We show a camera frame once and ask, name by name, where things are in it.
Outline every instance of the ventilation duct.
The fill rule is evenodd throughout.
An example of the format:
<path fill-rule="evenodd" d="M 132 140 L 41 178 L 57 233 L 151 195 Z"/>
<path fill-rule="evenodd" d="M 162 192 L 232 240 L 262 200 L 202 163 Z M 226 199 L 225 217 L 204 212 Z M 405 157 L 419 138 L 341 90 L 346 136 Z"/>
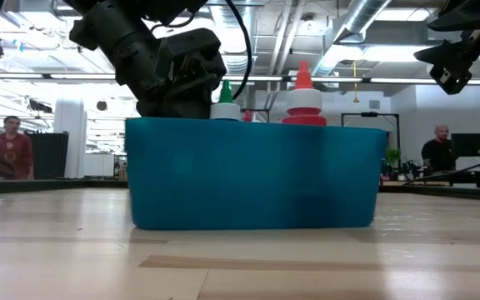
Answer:
<path fill-rule="evenodd" d="M 238 6 L 237 9 L 251 36 L 253 8 Z M 222 42 L 221 50 L 226 54 L 223 61 L 227 67 L 227 74 L 244 74 L 248 68 L 248 56 L 245 55 L 246 43 L 238 20 L 228 6 L 212 6 L 211 12 L 216 23 L 215 32 Z"/>
<path fill-rule="evenodd" d="M 325 54 L 314 68 L 314 76 L 328 76 L 340 61 L 334 43 L 363 43 L 366 30 L 391 0 L 352 0 L 347 13 L 330 22 L 323 38 Z"/>

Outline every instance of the ceiling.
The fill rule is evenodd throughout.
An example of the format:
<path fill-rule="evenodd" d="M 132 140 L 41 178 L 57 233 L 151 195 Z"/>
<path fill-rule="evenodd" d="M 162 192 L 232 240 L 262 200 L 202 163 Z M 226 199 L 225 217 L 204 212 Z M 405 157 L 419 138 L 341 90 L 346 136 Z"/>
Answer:
<path fill-rule="evenodd" d="M 269 71 L 272 56 L 277 43 L 281 43 L 279 59 L 284 59 L 282 74 L 297 70 L 299 62 L 307 60 L 312 68 L 320 63 L 324 50 L 323 37 L 328 30 L 330 20 L 341 17 L 347 12 L 348 0 L 307 1 L 302 7 L 302 20 L 297 24 L 292 44 L 287 54 L 285 41 L 278 40 L 278 32 L 282 26 L 283 10 L 292 4 L 290 18 L 283 39 L 292 31 L 294 14 L 298 10 L 298 1 L 292 0 L 246 0 L 235 3 L 242 8 L 251 35 L 254 74 L 276 74 Z M 419 46 L 414 34 L 423 30 L 426 18 L 443 5 L 444 1 L 393 0 L 377 21 L 367 30 L 365 45 L 373 46 Z M 99 51 L 91 52 L 69 41 L 69 31 L 77 14 L 59 1 L 51 0 L 7 0 L 6 12 L 0 15 L 0 38 L 4 55 L 0 57 L 0 73 L 113 73 L 113 67 Z M 190 25 L 180 29 L 160 27 L 155 33 L 158 37 L 173 35 L 194 28 L 210 28 L 222 40 L 224 61 L 233 63 L 245 58 L 244 53 L 236 53 L 235 49 L 245 50 L 243 37 L 237 28 L 218 23 L 216 10 L 224 6 L 223 0 L 210 0 L 208 6 L 201 11 L 201 17 Z M 186 20 L 182 16 L 174 23 Z M 154 23 L 146 22 L 149 27 Z M 442 37 L 428 35 L 429 42 Z M 374 56 L 361 57 L 355 62 L 347 60 L 334 66 L 334 73 L 339 76 L 357 76 L 374 78 L 427 78 L 427 66 L 421 62 L 391 61 L 390 55 L 381 58 Z M 480 78 L 480 61 L 472 69 L 475 78 Z M 341 85 L 339 91 L 353 90 L 354 85 Z M 256 84 L 249 89 L 266 89 L 266 84 Z M 392 93 L 393 87 L 384 85 L 362 85 L 359 90 L 384 91 Z M 82 95 L 89 109 L 88 116 L 96 118 L 89 123 L 89 136 L 98 139 L 97 135 L 118 135 L 123 131 L 123 119 L 136 117 L 135 98 L 126 87 L 115 83 L 92 82 L 24 82 L 0 80 L 0 116 L 8 114 L 37 115 L 28 109 L 30 100 L 38 101 L 54 107 L 61 94 Z M 242 103 L 246 103 L 249 92 L 245 92 Z M 106 101 L 108 110 L 100 112 L 96 109 L 98 101 Z M 25 126 L 48 130 L 53 121 L 49 116 L 44 120 L 30 120 Z"/>

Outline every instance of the blue plastic bin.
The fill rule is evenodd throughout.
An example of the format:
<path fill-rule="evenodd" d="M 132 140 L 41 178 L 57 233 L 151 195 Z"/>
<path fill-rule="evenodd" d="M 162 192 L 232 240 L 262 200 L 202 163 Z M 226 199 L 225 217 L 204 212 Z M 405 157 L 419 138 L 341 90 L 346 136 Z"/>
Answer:
<path fill-rule="evenodd" d="M 366 227 L 386 146 L 377 129 L 128 120 L 132 219 L 150 230 Z"/>

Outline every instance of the man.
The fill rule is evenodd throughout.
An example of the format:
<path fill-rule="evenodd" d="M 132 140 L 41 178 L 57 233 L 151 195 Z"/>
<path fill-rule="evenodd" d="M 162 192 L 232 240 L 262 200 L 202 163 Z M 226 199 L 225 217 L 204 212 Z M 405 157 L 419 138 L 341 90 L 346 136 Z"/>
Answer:
<path fill-rule="evenodd" d="M 437 125 L 434 134 L 436 137 L 423 145 L 423 164 L 431 173 L 455 170 L 457 157 L 453 155 L 451 141 L 448 140 L 449 127 Z"/>
<path fill-rule="evenodd" d="M 33 147 L 28 136 L 18 133 L 20 119 L 5 117 L 5 133 L 0 134 L 0 159 L 14 166 L 17 180 L 34 180 Z"/>

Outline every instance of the computer monitor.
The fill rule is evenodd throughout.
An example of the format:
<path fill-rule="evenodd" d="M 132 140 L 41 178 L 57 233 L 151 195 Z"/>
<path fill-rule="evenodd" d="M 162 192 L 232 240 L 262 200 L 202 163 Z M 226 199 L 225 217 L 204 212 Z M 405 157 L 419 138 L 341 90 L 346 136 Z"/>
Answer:
<path fill-rule="evenodd" d="M 460 158 L 480 157 L 480 133 L 453 133 L 451 149 Z"/>

